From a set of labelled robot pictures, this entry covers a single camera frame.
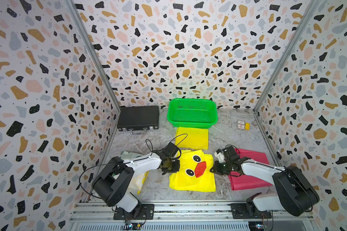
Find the pink raincoat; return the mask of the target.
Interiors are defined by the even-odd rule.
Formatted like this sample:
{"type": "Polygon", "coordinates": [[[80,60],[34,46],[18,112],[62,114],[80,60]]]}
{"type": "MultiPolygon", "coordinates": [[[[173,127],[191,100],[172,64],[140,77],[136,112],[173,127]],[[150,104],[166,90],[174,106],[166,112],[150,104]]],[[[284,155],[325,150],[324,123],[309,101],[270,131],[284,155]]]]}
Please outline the pink raincoat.
{"type": "Polygon", "coordinates": [[[231,189],[233,191],[255,189],[272,186],[272,176],[268,174],[267,168],[261,164],[269,165],[269,160],[265,153],[239,149],[241,157],[249,157],[244,162],[245,167],[241,167],[243,174],[232,171],[229,176],[231,189]]]}

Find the plain yellow raincoat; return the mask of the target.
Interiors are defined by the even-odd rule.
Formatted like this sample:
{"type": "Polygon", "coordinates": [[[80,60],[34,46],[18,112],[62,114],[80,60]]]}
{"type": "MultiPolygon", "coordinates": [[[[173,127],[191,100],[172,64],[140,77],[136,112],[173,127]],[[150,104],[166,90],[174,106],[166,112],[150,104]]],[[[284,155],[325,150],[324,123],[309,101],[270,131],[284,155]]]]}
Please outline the plain yellow raincoat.
{"type": "Polygon", "coordinates": [[[179,148],[207,150],[209,146],[209,131],[199,128],[182,128],[176,130],[175,145],[179,148]]]}

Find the white green dinosaur raincoat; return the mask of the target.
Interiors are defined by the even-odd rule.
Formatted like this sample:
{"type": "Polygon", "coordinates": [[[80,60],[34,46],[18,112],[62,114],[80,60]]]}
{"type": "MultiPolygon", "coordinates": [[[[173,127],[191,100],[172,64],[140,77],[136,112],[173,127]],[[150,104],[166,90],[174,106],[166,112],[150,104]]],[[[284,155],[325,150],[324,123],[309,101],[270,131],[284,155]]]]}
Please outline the white green dinosaur raincoat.
{"type": "MultiPolygon", "coordinates": [[[[133,153],[129,151],[122,151],[120,158],[124,161],[129,160],[129,159],[135,159],[135,158],[140,158],[142,155],[138,153],[133,153]]],[[[128,190],[134,191],[137,194],[140,194],[143,188],[143,184],[145,183],[147,177],[148,177],[149,171],[146,171],[144,173],[141,173],[137,176],[134,176],[128,186],[128,190]]]]}

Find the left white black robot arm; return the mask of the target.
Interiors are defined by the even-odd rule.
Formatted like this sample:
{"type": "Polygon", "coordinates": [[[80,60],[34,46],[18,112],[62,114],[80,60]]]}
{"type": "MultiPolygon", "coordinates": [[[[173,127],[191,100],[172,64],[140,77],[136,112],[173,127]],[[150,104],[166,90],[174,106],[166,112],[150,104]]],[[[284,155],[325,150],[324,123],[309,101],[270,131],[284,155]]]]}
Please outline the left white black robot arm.
{"type": "Polygon", "coordinates": [[[161,150],[153,150],[142,157],[123,160],[112,158],[92,182],[92,190],[98,194],[107,206],[117,206],[127,213],[139,210],[140,201],[128,192],[133,177],[145,172],[160,169],[163,175],[176,173],[180,169],[181,150],[172,142],[161,150]]]}

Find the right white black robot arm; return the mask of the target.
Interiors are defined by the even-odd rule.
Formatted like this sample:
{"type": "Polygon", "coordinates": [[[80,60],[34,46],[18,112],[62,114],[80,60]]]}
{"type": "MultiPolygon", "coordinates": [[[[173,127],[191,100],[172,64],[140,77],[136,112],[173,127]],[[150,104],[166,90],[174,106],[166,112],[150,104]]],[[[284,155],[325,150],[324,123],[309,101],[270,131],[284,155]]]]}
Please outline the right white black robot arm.
{"type": "Polygon", "coordinates": [[[310,212],[319,203],[320,197],[296,166],[277,167],[258,162],[249,157],[241,157],[233,145],[218,149],[217,160],[210,171],[218,175],[252,176],[275,186],[275,193],[256,193],[246,199],[244,210],[236,212],[257,218],[266,211],[286,211],[298,217],[310,212]]]}

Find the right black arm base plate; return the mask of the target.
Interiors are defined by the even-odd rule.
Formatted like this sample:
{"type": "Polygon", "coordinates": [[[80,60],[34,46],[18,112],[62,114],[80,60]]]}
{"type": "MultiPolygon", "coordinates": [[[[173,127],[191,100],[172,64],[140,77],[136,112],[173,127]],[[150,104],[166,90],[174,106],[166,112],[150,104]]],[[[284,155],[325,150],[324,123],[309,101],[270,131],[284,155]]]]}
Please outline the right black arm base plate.
{"type": "Polygon", "coordinates": [[[252,203],[230,204],[233,219],[271,219],[268,211],[259,211],[252,203]]]}

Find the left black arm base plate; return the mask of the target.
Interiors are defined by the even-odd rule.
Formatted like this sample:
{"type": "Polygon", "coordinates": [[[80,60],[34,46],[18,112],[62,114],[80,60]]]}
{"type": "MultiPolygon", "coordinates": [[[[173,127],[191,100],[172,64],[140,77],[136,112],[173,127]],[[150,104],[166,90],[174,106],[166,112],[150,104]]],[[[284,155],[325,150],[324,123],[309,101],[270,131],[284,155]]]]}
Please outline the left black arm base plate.
{"type": "Polygon", "coordinates": [[[114,220],[153,220],[154,216],[154,204],[138,204],[131,212],[125,211],[123,208],[117,207],[114,213],[114,220]]]}

